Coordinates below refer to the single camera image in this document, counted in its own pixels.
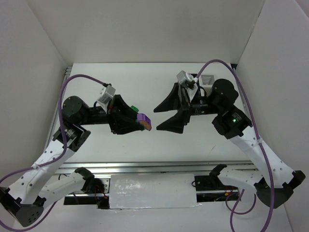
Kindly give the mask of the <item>small green lego brick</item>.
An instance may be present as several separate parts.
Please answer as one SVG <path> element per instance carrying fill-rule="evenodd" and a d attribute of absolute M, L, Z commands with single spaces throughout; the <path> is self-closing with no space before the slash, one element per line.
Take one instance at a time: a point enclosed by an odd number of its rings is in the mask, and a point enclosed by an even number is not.
<path fill-rule="evenodd" d="M 139 109 L 137 107 L 133 106 L 133 105 L 131 106 L 131 109 L 133 109 L 137 113 L 139 112 Z"/>

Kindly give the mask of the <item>purple printed lego brick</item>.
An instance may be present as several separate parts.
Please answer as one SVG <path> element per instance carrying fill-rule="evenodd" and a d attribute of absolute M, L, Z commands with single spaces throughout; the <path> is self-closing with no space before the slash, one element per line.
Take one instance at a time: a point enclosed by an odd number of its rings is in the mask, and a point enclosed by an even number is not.
<path fill-rule="evenodd" d="M 137 122 L 140 123 L 145 130 L 150 131 L 152 129 L 150 118 L 143 113 L 137 113 Z"/>

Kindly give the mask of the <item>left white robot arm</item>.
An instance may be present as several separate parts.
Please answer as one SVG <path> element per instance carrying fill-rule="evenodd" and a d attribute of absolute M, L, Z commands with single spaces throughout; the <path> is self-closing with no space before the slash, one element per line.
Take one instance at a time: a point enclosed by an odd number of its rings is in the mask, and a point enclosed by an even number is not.
<path fill-rule="evenodd" d="M 62 116 L 67 147 L 64 147 L 61 130 L 57 130 L 46 150 L 32 165 L 32 170 L 23 173 L 9 187 L 0 189 L 0 203 L 23 227 L 34 224 L 44 209 L 67 194 L 76 191 L 95 194 L 104 189 L 102 181 L 84 167 L 47 184 L 91 134 L 83 128 L 84 125 L 109 124 L 111 132 L 118 135 L 144 129 L 138 122 L 137 111 L 128 106 L 120 95 L 115 95 L 106 109 L 89 107 L 77 96 L 68 97 L 63 103 Z"/>

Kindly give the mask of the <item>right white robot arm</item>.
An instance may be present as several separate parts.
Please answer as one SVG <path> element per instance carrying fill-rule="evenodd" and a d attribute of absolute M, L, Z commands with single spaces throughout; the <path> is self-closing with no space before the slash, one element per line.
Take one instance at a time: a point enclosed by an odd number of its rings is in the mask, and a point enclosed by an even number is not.
<path fill-rule="evenodd" d="M 156 129 L 182 134 L 192 116 L 215 115 L 212 124 L 216 131 L 236 145 L 257 171 L 246 173 L 218 164 L 209 174 L 212 183 L 251 190 L 263 204 L 275 209 L 287 202 L 306 176 L 301 170 L 294 171 L 287 166 L 255 134 L 252 121 L 234 105 L 239 96 L 234 85 L 229 80 L 218 79 L 214 81 L 209 96 L 196 93 L 190 97 L 190 91 L 179 83 L 174 84 L 154 112 L 176 110 L 177 113 Z"/>

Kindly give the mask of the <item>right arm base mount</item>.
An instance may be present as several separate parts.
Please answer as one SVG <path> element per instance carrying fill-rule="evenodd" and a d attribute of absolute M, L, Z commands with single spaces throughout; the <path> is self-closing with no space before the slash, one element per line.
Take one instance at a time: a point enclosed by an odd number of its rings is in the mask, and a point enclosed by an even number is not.
<path fill-rule="evenodd" d="M 196 190 L 198 203 L 224 202 L 238 199 L 239 190 L 234 186 L 223 185 L 218 179 L 210 175 L 194 176 L 191 185 Z"/>

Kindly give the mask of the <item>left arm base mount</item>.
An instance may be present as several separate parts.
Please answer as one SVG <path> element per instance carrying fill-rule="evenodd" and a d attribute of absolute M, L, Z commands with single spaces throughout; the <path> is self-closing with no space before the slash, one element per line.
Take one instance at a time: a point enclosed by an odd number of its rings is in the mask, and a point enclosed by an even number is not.
<path fill-rule="evenodd" d="M 110 209 L 110 179 L 96 178 L 88 169 L 81 167 L 74 170 L 85 181 L 81 190 L 70 193 L 64 198 L 64 205 L 95 205 L 97 209 Z"/>

